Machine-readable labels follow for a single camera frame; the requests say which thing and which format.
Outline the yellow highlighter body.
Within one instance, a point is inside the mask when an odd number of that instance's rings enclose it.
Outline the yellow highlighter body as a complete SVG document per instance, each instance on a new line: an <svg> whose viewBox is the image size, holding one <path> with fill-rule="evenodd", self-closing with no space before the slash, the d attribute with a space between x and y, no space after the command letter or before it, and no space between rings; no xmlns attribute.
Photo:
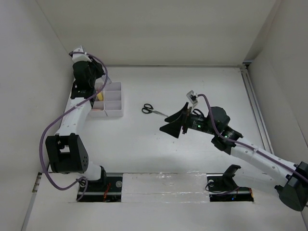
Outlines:
<svg viewBox="0 0 308 231"><path fill-rule="evenodd" d="M97 95L96 95L96 101L103 101L103 93L102 92L99 92Z"/></svg>

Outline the black-handled scissors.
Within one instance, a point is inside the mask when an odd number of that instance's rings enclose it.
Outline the black-handled scissors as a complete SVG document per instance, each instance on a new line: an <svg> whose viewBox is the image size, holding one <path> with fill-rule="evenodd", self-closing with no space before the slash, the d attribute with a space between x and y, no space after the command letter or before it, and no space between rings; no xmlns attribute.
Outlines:
<svg viewBox="0 0 308 231"><path fill-rule="evenodd" d="M153 106L149 103L145 103L141 109L141 111L144 113L144 114L151 114L151 113L154 113L154 114L157 114L157 115L161 115L161 116L164 116L164 117L167 117L166 114L163 114L157 110L154 110Z"/></svg>

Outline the clear blue-capped glue bottle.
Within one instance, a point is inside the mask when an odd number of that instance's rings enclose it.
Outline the clear blue-capped glue bottle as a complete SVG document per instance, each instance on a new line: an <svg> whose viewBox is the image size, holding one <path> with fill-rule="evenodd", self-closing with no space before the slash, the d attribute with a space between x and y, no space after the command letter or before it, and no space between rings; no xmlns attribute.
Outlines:
<svg viewBox="0 0 308 231"><path fill-rule="evenodd" d="M112 83L112 81L111 81L111 79L109 78L108 75L103 75L102 81L103 81L103 84L105 84L105 85L109 85L110 83Z"/></svg>

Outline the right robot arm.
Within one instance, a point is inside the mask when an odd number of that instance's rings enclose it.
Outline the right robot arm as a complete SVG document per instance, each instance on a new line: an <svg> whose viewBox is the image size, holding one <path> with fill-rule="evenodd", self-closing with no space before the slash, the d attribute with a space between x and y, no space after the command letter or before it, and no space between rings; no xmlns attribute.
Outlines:
<svg viewBox="0 0 308 231"><path fill-rule="evenodd" d="M220 151L244 160L272 177L274 193L287 207L303 211L308 205L308 165L281 159L232 129L230 117L221 107L210 107L208 115L195 115L185 104L177 113L165 119L160 131L174 138L192 129L213 135L211 142Z"/></svg>

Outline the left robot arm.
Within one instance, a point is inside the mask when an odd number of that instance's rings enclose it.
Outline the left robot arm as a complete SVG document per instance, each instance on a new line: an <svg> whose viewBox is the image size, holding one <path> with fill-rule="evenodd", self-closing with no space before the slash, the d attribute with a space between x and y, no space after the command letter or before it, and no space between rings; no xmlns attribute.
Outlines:
<svg viewBox="0 0 308 231"><path fill-rule="evenodd" d="M55 135L46 138L47 154L53 173L82 174L95 190L102 191L107 186L106 172L102 166L90 161L79 134L94 106L95 98L88 98L96 93L96 79L105 72L103 66L92 59L74 62L73 74L75 81L68 101L72 111L63 117Z"/></svg>

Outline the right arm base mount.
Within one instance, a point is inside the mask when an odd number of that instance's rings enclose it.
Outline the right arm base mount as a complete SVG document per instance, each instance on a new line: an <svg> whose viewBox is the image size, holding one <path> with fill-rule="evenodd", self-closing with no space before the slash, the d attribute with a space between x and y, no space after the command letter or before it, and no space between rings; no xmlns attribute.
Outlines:
<svg viewBox="0 0 308 231"><path fill-rule="evenodd" d="M206 175L205 190L209 192L210 202L254 202L251 188L239 187L233 177L241 167L231 165L223 173Z"/></svg>

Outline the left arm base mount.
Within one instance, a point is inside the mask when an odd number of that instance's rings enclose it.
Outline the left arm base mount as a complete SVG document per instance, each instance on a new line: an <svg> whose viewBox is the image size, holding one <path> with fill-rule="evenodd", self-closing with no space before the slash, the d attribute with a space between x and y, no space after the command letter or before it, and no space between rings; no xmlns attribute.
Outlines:
<svg viewBox="0 0 308 231"><path fill-rule="evenodd" d="M121 202L123 185L123 173L107 173L103 181L89 181L88 186L78 188L78 202L102 202L119 203Z"/></svg>

